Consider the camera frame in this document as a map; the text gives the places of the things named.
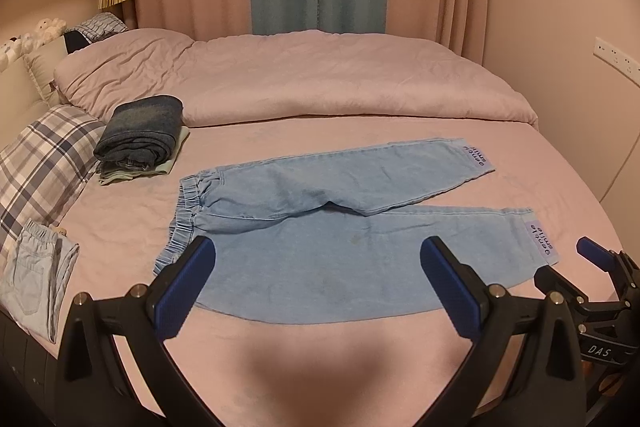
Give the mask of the folded pale denim garment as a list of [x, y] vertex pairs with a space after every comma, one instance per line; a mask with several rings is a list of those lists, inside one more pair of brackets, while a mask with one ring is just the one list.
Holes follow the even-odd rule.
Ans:
[[31, 334], [55, 343], [58, 317], [79, 245], [58, 230], [28, 220], [1, 275], [1, 304]]

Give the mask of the white wall socket strip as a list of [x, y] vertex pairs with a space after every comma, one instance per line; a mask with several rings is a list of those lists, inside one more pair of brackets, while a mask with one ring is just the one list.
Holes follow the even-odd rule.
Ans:
[[640, 86], [640, 63], [616, 46], [597, 37], [594, 39], [593, 55]]

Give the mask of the pink duvet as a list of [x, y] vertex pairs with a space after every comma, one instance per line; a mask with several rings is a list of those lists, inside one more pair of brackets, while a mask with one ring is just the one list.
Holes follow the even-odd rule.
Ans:
[[143, 28], [90, 44], [55, 67], [66, 100], [109, 120], [117, 106], [167, 94], [190, 127], [299, 116], [401, 116], [521, 122], [521, 93], [440, 44], [320, 30], [196, 41]]

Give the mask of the folded dark denim jeans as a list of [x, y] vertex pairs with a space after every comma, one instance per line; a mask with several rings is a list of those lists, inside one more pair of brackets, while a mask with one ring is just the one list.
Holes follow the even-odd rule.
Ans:
[[94, 156], [109, 166], [151, 170], [178, 147], [183, 104], [172, 95], [155, 95], [120, 104], [99, 139]]

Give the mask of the checked blue pillow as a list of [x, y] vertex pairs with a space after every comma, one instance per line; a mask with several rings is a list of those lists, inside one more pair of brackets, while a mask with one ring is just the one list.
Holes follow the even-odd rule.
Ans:
[[79, 51], [90, 44], [128, 31], [126, 24], [111, 12], [102, 12], [67, 29], [63, 35], [68, 54]]

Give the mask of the white plush toy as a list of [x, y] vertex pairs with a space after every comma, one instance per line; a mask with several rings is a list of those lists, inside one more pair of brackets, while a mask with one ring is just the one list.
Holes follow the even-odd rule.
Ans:
[[0, 72], [4, 72], [9, 66], [24, 54], [38, 50], [45, 44], [61, 37], [66, 31], [67, 24], [60, 18], [44, 18], [40, 20], [36, 28], [18, 37], [9, 38], [2, 43], [0, 49]]

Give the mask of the light blue denim pants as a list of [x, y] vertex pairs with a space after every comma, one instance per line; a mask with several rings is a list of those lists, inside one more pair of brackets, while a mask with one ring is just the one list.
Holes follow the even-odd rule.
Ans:
[[155, 265], [208, 237], [216, 265], [198, 305], [245, 320], [324, 324], [435, 310], [420, 265], [427, 237], [506, 287], [559, 260], [533, 210], [432, 204], [491, 171], [478, 148], [442, 138], [203, 170], [181, 180]]

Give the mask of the plaid pillow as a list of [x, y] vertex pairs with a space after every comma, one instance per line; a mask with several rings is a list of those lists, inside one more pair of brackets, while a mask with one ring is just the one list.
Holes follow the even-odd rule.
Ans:
[[1, 258], [29, 220], [59, 225], [96, 169], [105, 124], [73, 105], [58, 105], [1, 152]]

